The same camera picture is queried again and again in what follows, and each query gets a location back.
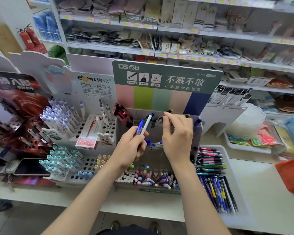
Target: tile floor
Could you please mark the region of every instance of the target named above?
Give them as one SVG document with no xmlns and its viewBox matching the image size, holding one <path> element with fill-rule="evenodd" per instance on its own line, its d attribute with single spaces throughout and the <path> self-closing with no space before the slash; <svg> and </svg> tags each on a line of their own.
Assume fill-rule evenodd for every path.
<svg viewBox="0 0 294 235">
<path fill-rule="evenodd" d="M 0 213 L 0 235 L 40 235 L 65 209 L 64 207 L 17 201 L 13 201 L 13 205 L 12 209 Z M 121 226 L 136 224 L 144 228 L 148 228 L 152 221 L 151 218 L 99 212 L 90 235 L 108 229 L 114 220 L 118 220 Z M 185 223 L 168 220 L 156 221 L 163 235 L 187 235 Z"/>
</svg>

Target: mint green stripe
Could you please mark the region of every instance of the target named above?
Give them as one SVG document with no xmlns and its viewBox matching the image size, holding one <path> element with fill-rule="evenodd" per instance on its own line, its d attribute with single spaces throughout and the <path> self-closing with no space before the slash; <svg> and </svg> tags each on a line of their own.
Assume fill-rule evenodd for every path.
<svg viewBox="0 0 294 235">
<path fill-rule="evenodd" d="M 134 87 L 134 108 L 151 110 L 152 95 L 154 89 L 149 87 Z"/>
<path fill-rule="evenodd" d="M 169 110 L 169 103 L 172 95 L 172 90 L 164 90 L 154 88 L 154 95 L 152 97 L 151 109 L 156 111 Z"/>
</svg>

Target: red fire extinguisher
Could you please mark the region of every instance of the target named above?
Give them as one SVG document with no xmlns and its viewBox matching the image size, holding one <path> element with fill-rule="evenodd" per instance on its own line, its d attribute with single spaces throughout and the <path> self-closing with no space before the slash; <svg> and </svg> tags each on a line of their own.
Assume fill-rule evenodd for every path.
<svg viewBox="0 0 294 235">
<path fill-rule="evenodd" d="M 29 35 L 22 29 L 18 29 L 18 33 L 20 33 L 20 37 L 22 38 L 24 44 L 26 45 L 27 49 L 35 48 L 35 45 L 33 44 L 31 38 Z"/>
<path fill-rule="evenodd" d="M 31 29 L 30 27 L 30 23 L 27 25 L 27 27 L 24 29 L 24 31 L 29 35 L 29 37 L 31 38 L 32 42 L 34 43 L 35 46 L 39 46 L 41 45 L 39 39 L 37 38 L 35 31 L 33 29 Z"/>
</svg>

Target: left hand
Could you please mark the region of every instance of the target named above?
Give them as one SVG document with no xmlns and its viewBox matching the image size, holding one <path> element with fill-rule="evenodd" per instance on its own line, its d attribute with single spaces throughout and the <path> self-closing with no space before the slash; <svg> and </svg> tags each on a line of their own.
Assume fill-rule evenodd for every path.
<svg viewBox="0 0 294 235">
<path fill-rule="evenodd" d="M 128 168 L 133 161 L 138 161 L 138 158 L 144 154 L 147 143 L 145 136 L 148 136 L 147 131 L 144 135 L 135 135 L 137 126 L 131 127 L 125 134 L 122 135 L 117 147 L 115 148 L 110 160 L 119 165 L 121 169 Z"/>
</svg>

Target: forearm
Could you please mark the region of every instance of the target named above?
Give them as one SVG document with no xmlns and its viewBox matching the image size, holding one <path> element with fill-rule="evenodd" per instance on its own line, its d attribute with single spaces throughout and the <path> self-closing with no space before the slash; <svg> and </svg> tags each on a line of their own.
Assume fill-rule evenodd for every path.
<svg viewBox="0 0 294 235">
<path fill-rule="evenodd" d="M 231 235 L 200 183 L 194 165 L 188 162 L 172 168 L 181 190 L 188 235 L 197 235 L 199 229 L 203 235 Z"/>
<path fill-rule="evenodd" d="M 88 235 L 121 170 L 109 161 L 42 235 Z"/>
</svg>

